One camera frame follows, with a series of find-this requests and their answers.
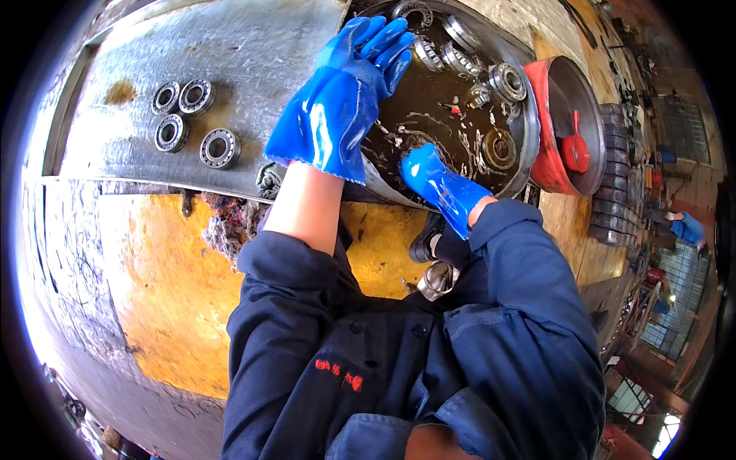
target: blue rubber glove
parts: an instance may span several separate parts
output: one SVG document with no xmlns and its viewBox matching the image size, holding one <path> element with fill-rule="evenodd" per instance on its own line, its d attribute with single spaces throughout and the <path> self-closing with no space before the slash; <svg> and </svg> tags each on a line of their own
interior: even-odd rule
<svg viewBox="0 0 736 460">
<path fill-rule="evenodd" d="M 436 206 L 448 224 L 467 240 L 467 216 L 481 198 L 493 195 L 484 187 L 447 169 L 434 144 L 424 144 L 401 159 L 401 178 Z"/>
<path fill-rule="evenodd" d="M 406 19 L 350 19 L 319 52 L 317 70 L 291 98 L 263 154 L 287 166 L 301 161 L 365 185 L 361 141 L 411 63 Z"/>
</svg>

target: red handle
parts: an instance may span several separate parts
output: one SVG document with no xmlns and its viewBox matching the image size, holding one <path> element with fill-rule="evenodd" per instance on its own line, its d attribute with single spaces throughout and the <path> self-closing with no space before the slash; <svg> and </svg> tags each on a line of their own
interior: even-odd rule
<svg viewBox="0 0 736 460">
<path fill-rule="evenodd" d="M 580 134 L 580 110 L 573 110 L 573 132 Z"/>
</svg>

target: jacket button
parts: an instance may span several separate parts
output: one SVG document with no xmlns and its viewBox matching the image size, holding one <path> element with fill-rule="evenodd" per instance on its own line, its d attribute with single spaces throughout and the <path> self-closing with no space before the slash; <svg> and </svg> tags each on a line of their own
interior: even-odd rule
<svg viewBox="0 0 736 460">
<path fill-rule="evenodd" d="M 411 329 L 411 332 L 414 333 L 415 336 L 417 336 L 418 339 L 424 339 L 427 335 L 427 330 L 422 325 L 416 325 Z"/>
</svg>

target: worker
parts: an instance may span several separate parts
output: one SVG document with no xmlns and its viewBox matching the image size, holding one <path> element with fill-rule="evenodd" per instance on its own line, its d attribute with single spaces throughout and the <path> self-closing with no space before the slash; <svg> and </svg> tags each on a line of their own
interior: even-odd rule
<svg viewBox="0 0 736 460">
<path fill-rule="evenodd" d="M 698 248 L 698 256 L 708 253 L 703 224 L 689 213 L 673 213 L 668 210 L 646 209 L 644 217 L 654 221 L 654 227 L 660 235 L 673 235 L 685 244 Z"/>
<path fill-rule="evenodd" d="M 223 459 L 594 455 L 598 349 L 536 208 L 494 198 L 426 144 L 400 171 L 447 222 L 428 251 L 438 256 L 451 232 L 474 257 L 436 302 L 367 297 L 350 272 L 343 185 L 365 181 L 360 143 L 411 62 L 412 40 L 402 18 L 350 19 L 266 145 L 288 169 L 263 230 L 238 255 L 247 275 L 227 324 Z"/>
</svg>

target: rust stain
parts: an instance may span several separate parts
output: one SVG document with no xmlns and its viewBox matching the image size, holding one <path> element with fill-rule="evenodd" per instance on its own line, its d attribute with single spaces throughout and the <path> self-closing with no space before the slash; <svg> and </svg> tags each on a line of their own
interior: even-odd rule
<svg viewBox="0 0 736 460">
<path fill-rule="evenodd" d="M 120 80 L 107 90 L 105 105 L 123 105 L 126 102 L 132 102 L 137 95 L 138 92 L 129 80 Z"/>
</svg>

